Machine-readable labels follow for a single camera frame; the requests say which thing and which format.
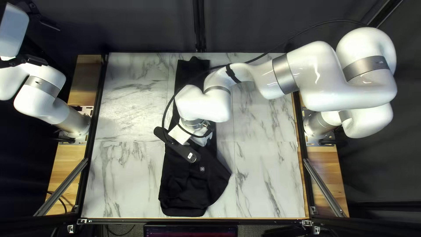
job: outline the wooden table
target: wooden table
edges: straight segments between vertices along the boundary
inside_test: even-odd
[[[101,56],[100,55],[79,55],[77,58],[77,65],[73,77],[73,83],[70,90],[68,100],[69,105],[94,105],[99,74],[101,70]],[[85,146],[80,145],[58,145],[57,153],[51,173],[49,191],[55,189],[62,183],[62,181],[69,175],[69,173],[76,167],[76,165],[83,159],[85,155]],[[301,152],[298,148],[298,158],[301,170],[301,178],[304,187],[304,202],[306,203],[306,190],[303,175],[303,164],[301,162]],[[345,213],[348,214],[348,207],[346,204],[344,186],[342,183],[341,169],[338,161],[338,154],[336,147],[307,147],[308,158],[312,165],[317,170],[333,196],[336,198]],[[69,188],[63,193],[62,199],[66,204],[68,212],[72,209],[77,195],[77,188],[80,177],[78,176]],[[327,201],[322,195],[317,184],[312,180],[314,202],[317,211],[322,215],[333,216]],[[51,208],[47,215],[63,214],[64,209],[62,204],[57,201]],[[309,210],[305,205],[306,217],[309,216]]]
[[[304,106],[304,103],[300,96],[300,104]],[[298,127],[297,118],[295,117],[295,127]],[[298,158],[300,160],[300,170],[301,170],[301,179],[304,185],[304,202],[307,202],[305,185],[308,185],[304,182],[304,173],[303,173],[303,164],[301,159],[301,148],[300,142],[298,142]],[[336,201],[339,203],[341,208],[344,210],[345,214],[349,216],[348,213],[348,204],[346,202],[344,184],[342,181],[341,167],[339,166],[338,152],[336,150],[336,145],[334,146],[309,146],[307,147],[307,157],[309,158],[312,166],[315,168],[319,176],[322,178],[323,182],[328,187],[329,191],[335,197]],[[331,210],[326,198],[323,196],[319,186],[312,179],[312,189],[313,189],[313,198],[314,205],[319,215],[326,216],[335,216]]]
[[[101,71],[100,55],[79,55],[77,57],[75,74],[69,94],[69,105],[90,106],[95,103],[96,91],[98,88],[99,74]],[[85,156],[86,146],[84,145],[58,145],[51,173],[49,191],[55,191],[64,181],[70,172],[79,164]],[[62,195],[66,204],[67,212],[72,210],[76,201],[77,188],[80,175]],[[57,201],[47,215],[63,214],[63,205]]]

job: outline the white marble tile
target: white marble tile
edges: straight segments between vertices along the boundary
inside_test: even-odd
[[[173,95],[177,60],[197,56],[212,67],[258,55],[112,53],[82,216],[166,218],[158,200],[164,143],[153,129]],[[230,121],[217,124],[217,148],[233,174],[203,217],[304,217],[290,97],[268,101],[242,83],[232,111]]]
[[[234,142],[217,142],[217,158],[231,171],[228,185],[219,199],[206,210],[207,217],[237,217],[235,197]]]
[[[246,62],[260,54],[232,53],[232,62]],[[260,64],[282,54],[268,54],[253,62]],[[253,82],[233,86],[235,141],[297,141],[291,95],[265,99]]]
[[[95,142],[82,217],[158,217],[159,142]]]
[[[296,142],[236,142],[238,217],[305,217]]]
[[[96,141],[157,141],[167,100],[169,54],[109,56]]]

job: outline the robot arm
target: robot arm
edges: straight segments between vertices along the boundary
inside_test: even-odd
[[[81,115],[57,98],[66,82],[64,74],[46,63],[28,63],[36,57],[29,61],[19,56],[14,58],[18,55],[28,22],[24,11],[6,4],[0,25],[0,100],[9,100],[19,91],[13,102],[17,111],[55,125],[66,131],[69,137],[83,136],[89,130],[89,116]]]
[[[390,38],[375,28],[349,32],[336,53],[327,43],[317,41],[258,66],[236,63],[230,67],[239,81],[253,81],[266,99],[299,90],[308,109],[333,111],[340,118],[334,124],[320,119],[314,131],[343,124],[349,137],[365,137],[381,130],[393,116],[388,103],[397,92],[393,78],[396,53]],[[205,79],[204,93],[188,85],[176,95],[183,127],[230,119],[231,87],[236,82],[227,71],[221,68],[211,73]],[[382,119],[366,119],[373,115]],[[181,144],[185,141],[175,139]]]

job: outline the folded black garment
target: folded black garment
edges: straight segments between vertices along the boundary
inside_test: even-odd
[[[165,148],[159,200],[169,216],[202,216],[228,185],[230,172],[206,147],[196,149],[201,160],[190,164]]]
[[[209,69],[209,60],[192,57],[190,61],[179,60],[177,64],[174,90],[177,91],[187,82],[203,89],[203,82]],[[176,106],[173,118],[179,120]],[[176,126],[170,123],[170,130]],[[216,158],[216,134],[201,147],[189,140],[191,146],[200,153],[201,160],[190,164],[174,150],[165,146],[161,186],[158,199],[162,212],[168,216],[202,216],[224,192],[231,173]]]

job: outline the black backdrop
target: black backdrop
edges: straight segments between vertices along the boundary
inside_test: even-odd
[[[195,51],[190,0],[34,0],[60,32],[31,22],[27,35],[45,50],[67,77],[66,100],[76,56],[111,51]],[[367,23],[386,0],[206,0],[208,52],[263,52],[312,24],[333,19]],[[341,147],[342,172],[349,201],[419,199],[414,185],[419,162],[416,81],[421,37],[420,3],[406,1],[382,25],[398,53],[398,96],[392,101],[393,122],[377,135],[351,140]],[[319,27],[292,41],[293,48],[323,40],[335,48],[352,30],[351,24]],[[11,103],[0,102],[3,148],[0,157],[0,200],[7,215],[32,215],[42,204],[55,154],[52,126],[19,114]]]

